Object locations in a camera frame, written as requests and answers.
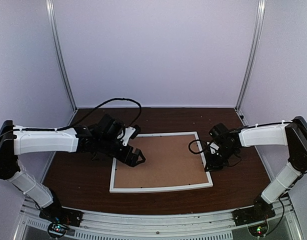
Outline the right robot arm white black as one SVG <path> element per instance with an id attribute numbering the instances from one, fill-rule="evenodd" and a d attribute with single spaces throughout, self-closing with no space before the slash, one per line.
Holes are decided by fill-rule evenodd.
<path id="1" fill-rule="evenodd" d="M 250 217 L 260 221 L 272 204 L 305 174 L 307 174 L 307 121 L 303 116 L 265 124 L 228 129 L 223 123 L 210 131 L 211 141 L 206 144 L 205 171 L 219 171 L 229 166 L 229 158 L 238 155 L 242 148 L 255 147 L 272 169 L 273 157 L 277 160 L 276 174 L 269 185 L 254 199 Z"/>

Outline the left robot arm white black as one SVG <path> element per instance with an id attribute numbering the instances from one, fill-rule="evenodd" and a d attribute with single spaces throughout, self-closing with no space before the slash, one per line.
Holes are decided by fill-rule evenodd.
<path id="1" fill-rule="evenodd" d="M 11 120 L 0 129 L 0 179 L 17 187 L 52 218 L 61 222 L 66 212 L 57 195 L 38 183 L 21 165 L 18 156 L 40 152 L 102 153 L 129 167 L 146 161 L 142 151 L 129 145 L 140 132 L 138 125 L 126 127 L 109 116 L 91 126 L 29 128 Z"/>

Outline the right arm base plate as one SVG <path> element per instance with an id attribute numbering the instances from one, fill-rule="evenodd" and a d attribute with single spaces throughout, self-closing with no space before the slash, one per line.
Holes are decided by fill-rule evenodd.
<path id="1" fill-rule="evenodd" d="M 268 218 L 273 218 L 276 213 L 273 209 L 269 209 L 264 213 L 259 213 L 255 207 L 238 208 L 232 212 L 232 217 L 236 226 L 248 225 Z"/>

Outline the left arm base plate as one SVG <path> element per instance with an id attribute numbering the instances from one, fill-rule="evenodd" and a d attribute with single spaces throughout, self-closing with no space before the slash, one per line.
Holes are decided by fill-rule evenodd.
<path id="1" fill-rule="evenodd" d="M 79 227 L 82 222 L 83 212 L 64 207 L 60 207 L 58 209 L 49 209 L 47 207 L 40 209 L 39 217 L 52 223 L 71 227 Z"/>

